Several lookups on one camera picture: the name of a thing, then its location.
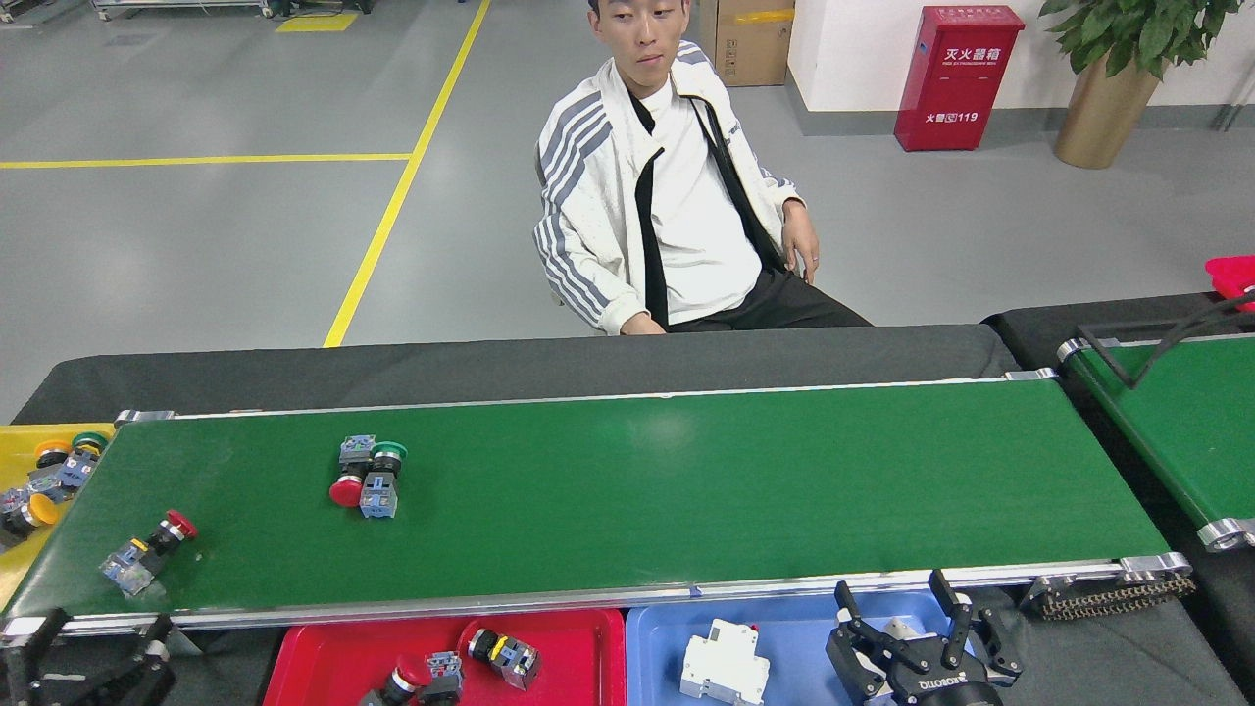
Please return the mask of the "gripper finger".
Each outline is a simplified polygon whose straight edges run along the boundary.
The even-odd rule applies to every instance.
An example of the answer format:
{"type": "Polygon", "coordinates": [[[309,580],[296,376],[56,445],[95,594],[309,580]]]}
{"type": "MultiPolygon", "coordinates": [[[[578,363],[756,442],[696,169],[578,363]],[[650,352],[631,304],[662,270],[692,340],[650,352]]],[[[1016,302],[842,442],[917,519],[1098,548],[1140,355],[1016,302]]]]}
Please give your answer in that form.
{"type": "Polygon", "coordinates": [[[19,635],[3,648],[3,683],[10,705],[41,705],[40,661],[53,647],[60,630],[72,619],[64,608],[54,608],[36,619],[35,630],[19,635]]]}
{"type": "Polygon", "coordinates": [[[85,678],[39,678],[40,705],[159,705],[174,687],[167,638],[174,630],[159,616],[141,635],[137,648],[115,665],[85,678]]]}

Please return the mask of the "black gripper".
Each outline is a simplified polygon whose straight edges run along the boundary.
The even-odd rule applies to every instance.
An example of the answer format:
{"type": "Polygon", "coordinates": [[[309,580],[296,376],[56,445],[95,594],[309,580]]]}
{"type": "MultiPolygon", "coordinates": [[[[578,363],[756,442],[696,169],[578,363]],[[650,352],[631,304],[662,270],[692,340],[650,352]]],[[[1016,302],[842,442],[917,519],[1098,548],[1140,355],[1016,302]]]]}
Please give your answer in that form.
{"type": "Polygon", "coordinates": [[[863,621],[847,581],[835,586],[838,614],[826,652],[845,692],[867,705],[1003,705],[995,686],[1013,686],[1024,671],[1005,624],[954,589],[941,569],[929,573],[927,586],[950,630],[941,652],[925,653],[925,673],[900,661],[911,656],[905,640],[863,621]]]}

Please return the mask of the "person's left hand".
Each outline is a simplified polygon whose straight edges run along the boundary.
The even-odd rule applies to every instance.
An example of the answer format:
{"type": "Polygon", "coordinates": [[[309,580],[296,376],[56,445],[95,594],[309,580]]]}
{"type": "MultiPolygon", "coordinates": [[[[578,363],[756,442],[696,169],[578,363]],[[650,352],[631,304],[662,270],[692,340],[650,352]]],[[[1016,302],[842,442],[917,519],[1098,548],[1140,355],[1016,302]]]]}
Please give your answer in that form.
{"type": "Polygon", "coordinates": [[[799,198],[788,198],[781,207],[781,247],[789,272],[813,285],[820,271],[820,234],[809,209],[799,198]]]}

